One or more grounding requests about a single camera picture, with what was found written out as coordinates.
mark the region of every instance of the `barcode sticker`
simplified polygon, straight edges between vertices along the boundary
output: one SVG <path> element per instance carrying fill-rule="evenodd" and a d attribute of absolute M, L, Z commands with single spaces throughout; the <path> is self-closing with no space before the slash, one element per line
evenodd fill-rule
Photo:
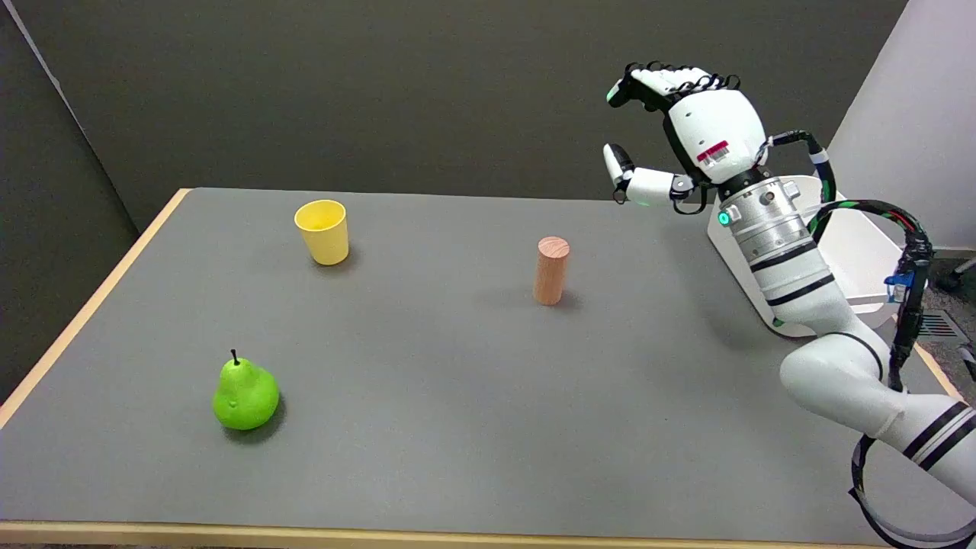
<path fill-rule="evenodd" d="M 698 155 L 698 161 L 705 164 L 706 166 L 714 166 L 716 163 L 721 162 L 722 158 L 727 156 L 729 153 L 729 144 L 727 141 L 721 141 L 712 145 L 705 152 Z"/>

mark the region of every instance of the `red label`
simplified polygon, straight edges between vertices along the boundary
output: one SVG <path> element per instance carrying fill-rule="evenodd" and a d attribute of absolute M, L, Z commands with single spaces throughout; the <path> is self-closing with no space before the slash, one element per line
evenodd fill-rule
<path fill-rule="evenodd" d="M 719 152 L 720 150 L 722 150 L 724 148 L 728 148 L 728 146 L 729 146 L 729 143 L 727 141 L 720 141 L 720 142 L 716 143 L 715 145 L 712 145 L 711 147 L 709 147 L 708 150 L 706 150 L 705 152 L 699 154 L 698 155 L 698 161 L 701 162 L 702 160 L 705 160 L 709 156 L 714 156 L 716 152 Z"/>

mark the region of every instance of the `floor vent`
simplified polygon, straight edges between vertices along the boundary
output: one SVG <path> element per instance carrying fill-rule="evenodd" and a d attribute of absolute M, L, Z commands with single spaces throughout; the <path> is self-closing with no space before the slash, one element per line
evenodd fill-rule
<path fill-rule="evenodd" d="M 962 330 L 956 326 L 945 311 L 929 310 L 922 316 L 918 341 L 939 341 L 943 343 L 968 343 Z"/>

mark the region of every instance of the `white wall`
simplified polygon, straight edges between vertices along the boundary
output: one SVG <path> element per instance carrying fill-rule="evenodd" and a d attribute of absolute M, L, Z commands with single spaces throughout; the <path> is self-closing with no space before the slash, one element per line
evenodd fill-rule
<path fill-rule="evenodd" d="M 830 144 L 844 195 L 905 208 L 938 248 L 976 249 L 974 23 L 976 0 L 911 0 Z"/>

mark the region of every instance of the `robot elbow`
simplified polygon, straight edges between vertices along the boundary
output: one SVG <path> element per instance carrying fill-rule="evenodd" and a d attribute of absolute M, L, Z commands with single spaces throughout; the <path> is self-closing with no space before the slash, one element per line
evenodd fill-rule
<path fill-rule="evenodd" d="M 780 364 L 780 382 L 796 403 L 814 411 L 811 388 L 821 382 L 821 376 L 830 365 L 815 354 L 797 349 L 788 354 Z"/>
<path fill-rule="evenodd" d="M 828 335 L 793 351 L 783 359 L 780 381 L 800 406 L 877 437 L 904 409 L 903 396 L 878 381 L 876 366 L 856 359 L 849 342 Z"/>

